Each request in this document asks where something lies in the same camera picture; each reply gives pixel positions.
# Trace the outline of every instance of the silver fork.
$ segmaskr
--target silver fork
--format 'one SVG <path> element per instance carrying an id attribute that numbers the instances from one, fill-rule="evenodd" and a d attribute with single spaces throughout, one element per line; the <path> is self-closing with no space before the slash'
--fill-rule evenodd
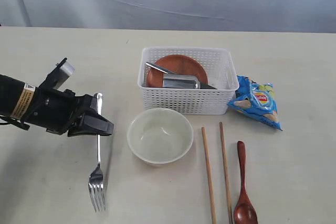
<path id="1" fill-rule="evenodd" d="M 101 115 L 101 107 L 103 104 L 103 95 L 97 93 L 94 95 L 97 98 L 97 112 Z M 97 135 L 97 167 L 89 177 L 89 194 L 95 212 L 105 211 L 105 196 L 103 184 L 103 172 L 100 169 L 100 135 Z"/>

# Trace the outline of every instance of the lay's chips bag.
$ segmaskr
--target lay's chips bag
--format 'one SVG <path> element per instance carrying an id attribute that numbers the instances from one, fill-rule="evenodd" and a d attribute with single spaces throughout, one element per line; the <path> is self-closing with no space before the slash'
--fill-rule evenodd
<path id="1" fill-rule="evenodd" d="M 238 82 L 236 99 L 227 105 L 250 118 L 282 130 L 273 85 L 259 85 L 245 76 L 238 76 Z"/>

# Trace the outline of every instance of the brown plate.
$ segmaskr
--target brown plate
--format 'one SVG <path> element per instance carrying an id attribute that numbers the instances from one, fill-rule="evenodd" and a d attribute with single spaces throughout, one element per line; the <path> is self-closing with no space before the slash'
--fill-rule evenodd
<path id="1" fill-rule="evenodd" d="M 196 76 L 199 81 L 208 84 L 208 77 L 203 67 L 196 60 L 185 55 L 168 55 L 155 64 L 177 74 Z M 147 87 L 162 88 L 162 81 L 163 73 L 151 68 L 147 75 Z"/>

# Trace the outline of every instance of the chopsticks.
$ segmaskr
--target chopsticks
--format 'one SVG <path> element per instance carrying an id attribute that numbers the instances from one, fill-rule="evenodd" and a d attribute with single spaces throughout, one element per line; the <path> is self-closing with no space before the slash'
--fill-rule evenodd
<path id="1" fill-rule="evenodd" d="M 219 129 L 220 129 L 220 139 L 221 139 L 221 143 L 222 143 L 222 156 L 223 156 L 223 168 L 224 168 L 225 190 L 226 190 L 226 201 L 227 201 L 227 214 L 228 214 L 228 217 L 229 217 L 229 224 L 233 224 L 232 201 L 231 201 L 231 193 L 230 193 L 230 187 L 229 187 L 229 175 L 228 175 L 228 170 L 227 170 L 227 158 L 226 158 L 226 149 L 225 149 L 224 128 L 223 128 L 223 123 L 222 122 L 219 123 Z M 212 224 L 216 224 L 214 190 L 213 190 L 212 179 L 211 179 L 209 152 L 208 152 L 207 139 L 206 139 L 206 134 L 205 134 L 205 128 L 204 127 L 202 127 L 202 136 L 203 136 L 203 144 L 204 144 L 206 173 L 207 173 L 207 177 L 208 177 L 211 218 L 212 218 Z"/>
<path id="2" fill-rule="evenodd" d="M 211 168 L 209 163 L 209 153 L 208 153 L 208 145 L 206 141 L 205 128 L 202 127 L 202 135 L 203 135 L 203 144 L 204 144 L 204 154 L 205 154 L 205 163 L 206 163 L 206 173 L 208 176 L 208 186 L 209 186 L 209 195 L 210 195 L 210 210 L 211 210 L 211 218 L 212 224 L 216 224 L 216 212 L 215 212 L 215 202 L 214 202 L 214 190 L 212 187 L 212 179 L 211 179 Z"/>
<path id="3" fill-rule="evenodd" d="M 222 122 L 219 123 L 219 129 L 220 129 L 220 139 L 221 139 L 221 143 L 222 143 L 222 155 L 223 155 L 223 167 L 224 167 L 224 178 L 225 178 L 227 214 L 229 216 L 229 224 L 233 224 L 233 221 L 232 221 L 232 202 L 231 202 L 231 193 L 230 193 L 230 187 L 229 187 L 229 174 L 227 172 L 227 159 L 226 159 L 224 129 L 223 129 L 223 123 Z"/>

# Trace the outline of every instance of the table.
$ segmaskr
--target table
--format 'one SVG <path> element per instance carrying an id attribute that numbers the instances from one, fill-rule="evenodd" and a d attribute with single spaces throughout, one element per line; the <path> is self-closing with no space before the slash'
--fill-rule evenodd
<path id="1" fill-rule="evenodd" d="M 234 111 L 190 115 L 194 144 L 178 162 L 143 164 L 126 130 L 143 110 L 136 85 L 148 46 L 221 47 L 237 74 L 275 86 L 283 132 Z M 201 126 L 206 127 L 217 223 L 228 223 L 218 123 L 223 121 L 233 204 L 240 177 L 236 143 L 247 152 L 247 191 L 259 223 L 336 222 L 336 35 L 0 28 L 0 73 L 39 85 L 63 57 L 76 72 L 61 87 L 104 94 L 103 115 L 115 124 L 102 137 L 108 177 L 107 211 L 95 214 L 87 181 L 96 165 L 96 138 L 67 138 L 32 126 L 0 126 L 2 223 L 210 223 Z"/>

